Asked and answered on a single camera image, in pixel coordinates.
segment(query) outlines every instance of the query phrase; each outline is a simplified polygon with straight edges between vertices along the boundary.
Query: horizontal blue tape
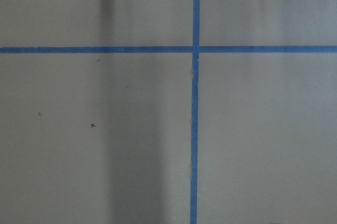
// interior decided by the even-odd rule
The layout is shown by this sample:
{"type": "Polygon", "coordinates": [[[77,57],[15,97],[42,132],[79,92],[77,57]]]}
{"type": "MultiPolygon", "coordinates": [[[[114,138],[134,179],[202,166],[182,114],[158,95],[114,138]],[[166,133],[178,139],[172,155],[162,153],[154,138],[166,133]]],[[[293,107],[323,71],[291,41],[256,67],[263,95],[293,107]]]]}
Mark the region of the horizontal blue tape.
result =
{"type": "Polygon", "coordinates": [[[155,47],[5,47],[0,53],[191,53],[191,46],[155,47]]]}
{"type": "Polygon", "coordinates": [[[201,53],[337,53],[337,46],[201,46],[201,53]]]}

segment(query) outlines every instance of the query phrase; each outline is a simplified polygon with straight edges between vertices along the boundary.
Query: gray panel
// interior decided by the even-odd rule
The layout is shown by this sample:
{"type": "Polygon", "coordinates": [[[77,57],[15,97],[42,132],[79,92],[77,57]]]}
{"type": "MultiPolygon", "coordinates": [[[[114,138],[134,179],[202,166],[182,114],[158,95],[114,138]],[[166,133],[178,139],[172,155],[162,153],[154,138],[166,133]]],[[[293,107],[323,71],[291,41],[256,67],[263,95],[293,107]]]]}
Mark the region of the gray panel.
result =
{"type": "Polygon", "coordinates": [[[191,55],[0,60],[1,223],[189,222],[191,55]]]}
{"type": "Polygon", "coordinates": [[[203,54],[200,224],[335,224],[337,54],[203,54]]]}
{"type": "Polygon", "coordinates": [[[0,47],[192,43],[193,0],[0,0],[0,47]]]}
{"type": "Polygon", "coordinates": [[[336,45],[336,0],[201,0],[201,44],[336,45]]]}

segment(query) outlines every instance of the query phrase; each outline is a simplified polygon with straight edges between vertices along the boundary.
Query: vertical blue tape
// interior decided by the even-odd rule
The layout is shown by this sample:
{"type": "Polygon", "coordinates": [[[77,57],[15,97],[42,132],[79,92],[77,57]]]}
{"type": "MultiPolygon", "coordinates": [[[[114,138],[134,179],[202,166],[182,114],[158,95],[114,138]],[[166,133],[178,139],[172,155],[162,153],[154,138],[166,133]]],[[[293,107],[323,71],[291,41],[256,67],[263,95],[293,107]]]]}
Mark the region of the vertical blue tape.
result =
{"type": "Polygon", "coordinates": [[[190,224],[197,223],[198,170],[198,82],[199,82],[200,0],[193,0],[193,56],[192,56],[192,130],[191,130],[191,210],[190,224]]]}

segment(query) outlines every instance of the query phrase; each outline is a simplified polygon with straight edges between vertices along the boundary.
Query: blue line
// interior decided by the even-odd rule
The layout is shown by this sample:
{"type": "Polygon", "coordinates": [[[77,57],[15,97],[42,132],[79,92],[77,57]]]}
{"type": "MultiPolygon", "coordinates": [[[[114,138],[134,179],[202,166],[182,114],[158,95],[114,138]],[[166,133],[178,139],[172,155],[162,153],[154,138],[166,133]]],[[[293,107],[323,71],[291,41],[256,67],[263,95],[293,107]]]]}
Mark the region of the blue line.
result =
{"type": "Polygon", "coordinates": [[[337,46],[202,46],[201,53],[337,53],[337,46]]]}
{"type": "Polygon", "coordinates": [[[191,53],[191,46],[157,47],[5,47],[4,53],[191,53]]]}
{"type": "Polygon", "coordinates": [[[191,130],[191,210],[190,224],[197,223],[198,181],[198,82],[199,82],[200,0],[193,0],[193,56],[192,56],[192,130],[191,130]]]}

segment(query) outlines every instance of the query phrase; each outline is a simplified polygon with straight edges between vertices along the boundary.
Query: blue tape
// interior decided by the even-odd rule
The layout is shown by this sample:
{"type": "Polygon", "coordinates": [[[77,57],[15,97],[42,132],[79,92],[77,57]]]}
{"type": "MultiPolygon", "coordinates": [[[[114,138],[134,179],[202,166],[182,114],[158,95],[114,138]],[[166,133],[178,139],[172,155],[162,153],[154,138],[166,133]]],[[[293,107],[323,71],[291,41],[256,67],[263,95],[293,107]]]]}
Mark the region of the blue tape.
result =
{"type": "Polygon", "coordinates": [[[193,0],[193,56],[192,56],[192,130],[191,130],[191,208],[190,224],[197,222],[197,179],[198,179],[198,82],[200,42],[200,0],[193,0]]]}
{"type": "Polygon", "coordinates": [[[191,53],[191,46],[157,47],[5,47],[4,53],[191,53]]]}
{"type": "Polygon", "coordinates": [[[337,46],[202,46],[201,53],[337,53],[337,46]]]}

